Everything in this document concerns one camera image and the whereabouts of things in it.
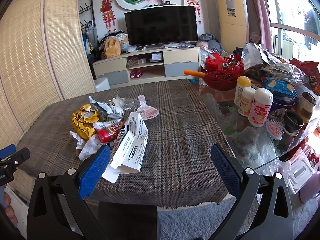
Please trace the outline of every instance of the window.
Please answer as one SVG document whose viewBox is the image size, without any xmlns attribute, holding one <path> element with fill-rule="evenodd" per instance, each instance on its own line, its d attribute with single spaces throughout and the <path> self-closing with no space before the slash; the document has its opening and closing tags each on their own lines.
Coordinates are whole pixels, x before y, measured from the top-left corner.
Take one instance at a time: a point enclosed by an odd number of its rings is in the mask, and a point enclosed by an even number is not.
<svg viewBox="0 0 320 240">
<path fill-rule="evenodd" d="M 310 0 L 267 0 L 273 49 L 291 59 L 318 61 L 320 15 Z"/>
</svg>

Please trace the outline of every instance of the pink hair brush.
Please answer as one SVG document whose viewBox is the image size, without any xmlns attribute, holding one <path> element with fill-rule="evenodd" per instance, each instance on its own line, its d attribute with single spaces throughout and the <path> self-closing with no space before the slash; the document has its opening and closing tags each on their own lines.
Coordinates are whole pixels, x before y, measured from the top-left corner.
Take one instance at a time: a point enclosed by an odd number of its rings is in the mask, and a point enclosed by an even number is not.
<svg viewBox="0 0 320 240">
<path fill-rule="evenodd" d="M 268 118 L 266 128 L 273 139 L 277 141 L 280 141 L 282 139 L 284 129 L 280 122 L 275 119 Z"/>
</svg>

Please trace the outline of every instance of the hand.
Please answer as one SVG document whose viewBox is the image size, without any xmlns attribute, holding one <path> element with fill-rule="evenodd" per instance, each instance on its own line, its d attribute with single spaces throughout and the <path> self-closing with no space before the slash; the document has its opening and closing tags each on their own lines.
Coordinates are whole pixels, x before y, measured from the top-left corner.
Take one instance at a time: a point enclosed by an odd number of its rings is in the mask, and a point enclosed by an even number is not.
<svg viewBox="0 0 320 240">
<path fill-rule="evenodd" d="M 11 222 L 14 223 L 14 224 L 17 224 L 18 223 L 18 219 L 17 217 L 14 215 L 14 210 L 12 208 L 12 206 L 10 206 L 11 204 L 11 198 L 10 196 L 5 192 L 4 193 L 4 202 L 6 203 L 6 205 L 8 206 L 4 212 L 7 214 L 7 216 L 10 218 Z"/>
</svg>

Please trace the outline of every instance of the white stool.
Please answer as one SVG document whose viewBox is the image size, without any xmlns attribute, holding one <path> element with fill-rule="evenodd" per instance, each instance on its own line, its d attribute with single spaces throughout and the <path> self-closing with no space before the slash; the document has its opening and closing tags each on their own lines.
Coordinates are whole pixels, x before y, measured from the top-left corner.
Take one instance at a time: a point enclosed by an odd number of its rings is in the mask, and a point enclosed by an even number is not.
<svg viewBox="0 0 320 240">
<path fill-rule="evenodd" d="M 94 84 L 96 86 L 97 92 L 110 89 L 108 78 L 98 78 L 94 81 Z"/>
</svg>

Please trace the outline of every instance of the pink bottle label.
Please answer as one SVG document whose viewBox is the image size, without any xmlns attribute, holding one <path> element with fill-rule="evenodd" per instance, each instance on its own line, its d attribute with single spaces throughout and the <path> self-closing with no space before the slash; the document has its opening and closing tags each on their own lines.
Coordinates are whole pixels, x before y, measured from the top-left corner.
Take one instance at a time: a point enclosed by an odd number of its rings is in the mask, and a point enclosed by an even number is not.
<svg viewBox="0 0 320 240">
<path fill-rule="evenodd" d="M 249 120 L 254 122 L 256 125 L 264 125 L 268 113 L 270 111 L 271 105 L 263 105 L 257 100 L 253 100 Z"/>
</svg>

